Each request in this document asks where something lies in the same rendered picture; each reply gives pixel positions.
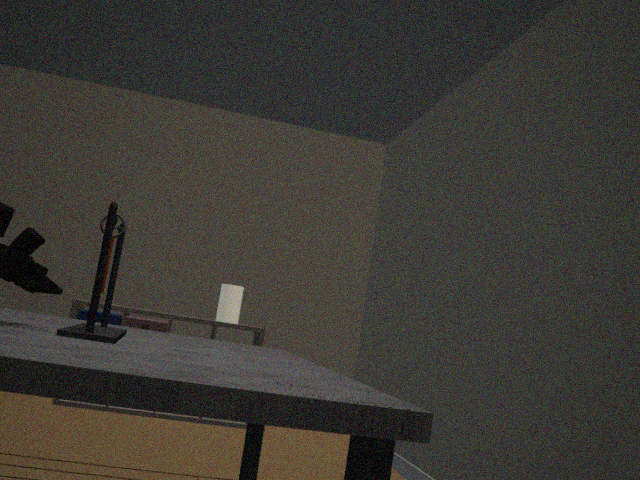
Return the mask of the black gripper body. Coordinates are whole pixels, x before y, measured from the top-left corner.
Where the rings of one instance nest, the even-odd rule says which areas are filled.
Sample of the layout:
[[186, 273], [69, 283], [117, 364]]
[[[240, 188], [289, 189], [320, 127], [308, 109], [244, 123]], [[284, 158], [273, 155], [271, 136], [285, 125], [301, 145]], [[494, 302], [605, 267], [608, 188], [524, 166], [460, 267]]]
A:
[[18, 275], [24, 269], [30, 259], [17, 249], [5, 250], [5, 245], [0, 244], [0, 278], [10, 282], [17, 280]]

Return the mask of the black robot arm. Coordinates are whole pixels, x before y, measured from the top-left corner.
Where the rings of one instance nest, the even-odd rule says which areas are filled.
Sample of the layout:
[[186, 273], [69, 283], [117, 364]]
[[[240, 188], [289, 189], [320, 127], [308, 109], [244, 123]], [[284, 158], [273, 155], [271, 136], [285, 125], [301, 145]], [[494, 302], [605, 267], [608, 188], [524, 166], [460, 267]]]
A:
[[[14, 213], [14, 208], [0, 203], [0, 237], [4, 236]], [[39, 235], [35, 229], [28, 227], [15, 238], [9, 247], [5, 245], [5, 250], [8, 251], [15, 248], [25, 253], [28, 259], [33, 259], [33, 257], [29, 255], [33, 254], [35, 250], [44, 243], [45, 239]]]

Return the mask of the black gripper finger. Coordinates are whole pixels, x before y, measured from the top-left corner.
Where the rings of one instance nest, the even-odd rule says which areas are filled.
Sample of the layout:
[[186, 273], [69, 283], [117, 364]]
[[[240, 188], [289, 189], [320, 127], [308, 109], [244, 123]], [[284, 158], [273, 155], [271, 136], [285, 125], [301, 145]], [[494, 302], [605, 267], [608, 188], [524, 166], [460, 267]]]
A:
[[57, 292], [59, 287], [37, 271], [36, 261], [30, 259], [15, 281], [19, 287]]
[[[46, 269], [41, 266], [38, 270], [38, 272], [42, 273], [44, 276], [46, 276]], [[47, 277], [47, 276], [46, 276]], [[49, 277], [47, 277], [49, 280], [51, 280]], [[52, 281], [52, 280], [51, 280]], [[53, 281], [52, 281], [53, 282]], [[55, 283], [55, 282], [53, 282]], [[55, 283], [56, 284], [56, 283]], [[57, 285], [57, 284], [56, 284]], [[58, 285], [57, 285], [58, 286]], [[53, 292], [53, 291], [46, 291], [46, 290], [39, 290], [39, 289], [33, 289], [33, 288], [26, 288], [27, 291], [29, 292], [40, 292], [40, 293], [50, 293], [50, 294], [62, 294], [62, 289], [60, 286], [58, 286], [59, 289], [57, 290], [57, 292]]]

